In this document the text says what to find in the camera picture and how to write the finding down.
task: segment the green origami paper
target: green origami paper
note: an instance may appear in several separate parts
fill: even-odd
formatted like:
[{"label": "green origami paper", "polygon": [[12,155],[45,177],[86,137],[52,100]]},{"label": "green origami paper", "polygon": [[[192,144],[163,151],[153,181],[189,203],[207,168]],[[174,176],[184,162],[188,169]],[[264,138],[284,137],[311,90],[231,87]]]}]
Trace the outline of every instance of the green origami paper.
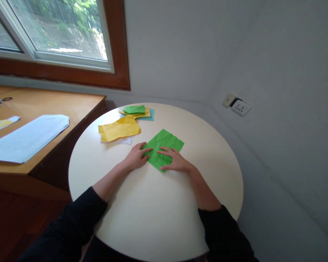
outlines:
[{"label": "green origami paper", "polygon": [[169,133],[165,129],[162,129],[151,141],[143,146],[144,148],[153,148],[152,151],[145,153],[143,156],[150,155],[148,162],[151,163],[156,169],[165,173],[166,170],[160,170],[160,167],[170,165],[172,158],[166,155],[158,154],[157,151],[163,151],[160,147],[175,148],[180,151],[184,145],[180,139]]},{"label": "green origami paper", "polygon": [[124,108],[124,111],[128,114],[144,114],[145,113],[145,105],[127,106]]}]

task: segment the hand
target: hand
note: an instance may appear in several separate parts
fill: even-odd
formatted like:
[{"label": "hand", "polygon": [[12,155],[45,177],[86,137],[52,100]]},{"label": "hand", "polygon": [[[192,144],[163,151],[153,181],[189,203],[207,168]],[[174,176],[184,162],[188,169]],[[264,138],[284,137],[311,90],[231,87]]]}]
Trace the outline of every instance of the hand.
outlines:
[{"label": "hand", "polygon": [[141,148],[146,144],[146,142],[142,142],[139,143],[137,145],[135,145],[130,152],[128,153],[128,155],[126,156],[126,158],[122,161],[122,165],[124,165],[124,167],[131,171],[137,168],[140,168],[141,166],[143,166],[147,159],[150,157],[149,155],[145,156],[144,158],[142,157],[144,153],[147,153],[148,151],[153,150],[153,148],[145,148],[142,149]]},{"label": "hand", "polygon": [[166,155],[172,158],[172,163],[169,166],[162,166],[161,170],[175,170],[179,172],[189,172],[196,167],[184,159],[175,148],[161,147],[165,151],[157,151],[157,153]]}]

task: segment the electrical outlet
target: electrical outlet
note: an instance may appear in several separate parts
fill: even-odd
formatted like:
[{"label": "electrical outlet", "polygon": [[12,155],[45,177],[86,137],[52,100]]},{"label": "electrical outlet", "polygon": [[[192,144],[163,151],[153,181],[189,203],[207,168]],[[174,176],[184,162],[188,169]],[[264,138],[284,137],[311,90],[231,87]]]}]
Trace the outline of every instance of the electrical outlet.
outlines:
[{"label": "electrical outlet", "polygon": [[251,109],[251,105],[243,102],[242,100],[237,100],[234,105],[231,107],[233,111],[241,116],[245,116]]},{"label": "electrical outlet", "polygon": [[228,94],[226,97],[225,97],[225,100],[222,102],[222,104],[225,106],[225,107],[229,107],[230,104],[233,102],[233,100],[236,98],[235,95],[233,94]]}]

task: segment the yellow paper on desk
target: yellow paper on desk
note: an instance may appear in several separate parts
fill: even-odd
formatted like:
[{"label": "yellow paper on desk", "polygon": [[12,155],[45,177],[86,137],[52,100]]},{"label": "yellow paper on desk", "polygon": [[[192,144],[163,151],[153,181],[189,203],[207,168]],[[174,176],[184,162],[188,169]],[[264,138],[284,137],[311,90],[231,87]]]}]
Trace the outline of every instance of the yellow paper on desk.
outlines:
[{"label": "yellow paper on desk", "polygon": [[[128,115],[127,113],[124,112],[124,110],[119,111],[119,113],[123,114],[123,115]],[[139,114],[139,115],[131,115],[134,118],[139,118],[139,117],[150,117],[151,116],[151,110],[149,109],[149,107],[145,107],[145,113],[144,114]]]},{"label": "yellow paper on desk", "polygon": [[98,132],[101,142],[110,142],[117,138],[137,135],[141,133],[141,129],[134,117],[126,115],[112,124],[98,126]]},{"label": "yellow paper on desk", "polygon": [[14,122],[18,121],[19,119],[20,119],[19,116],[13,116],[13,117],[10,117],[9,119],[0,120],[0,129],[3,129],[3,128],[13,124]]}]

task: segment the wooden floor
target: wooden floor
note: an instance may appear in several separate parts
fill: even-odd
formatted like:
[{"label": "wooden floor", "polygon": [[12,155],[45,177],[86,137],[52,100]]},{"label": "wooden floor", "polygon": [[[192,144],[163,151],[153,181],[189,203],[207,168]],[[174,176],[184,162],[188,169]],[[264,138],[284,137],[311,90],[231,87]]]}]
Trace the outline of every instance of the wooden floor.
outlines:
[{"label": "wooden floor", "polygon": [[0,261],[17,261],[67,203],[0,191]]}]

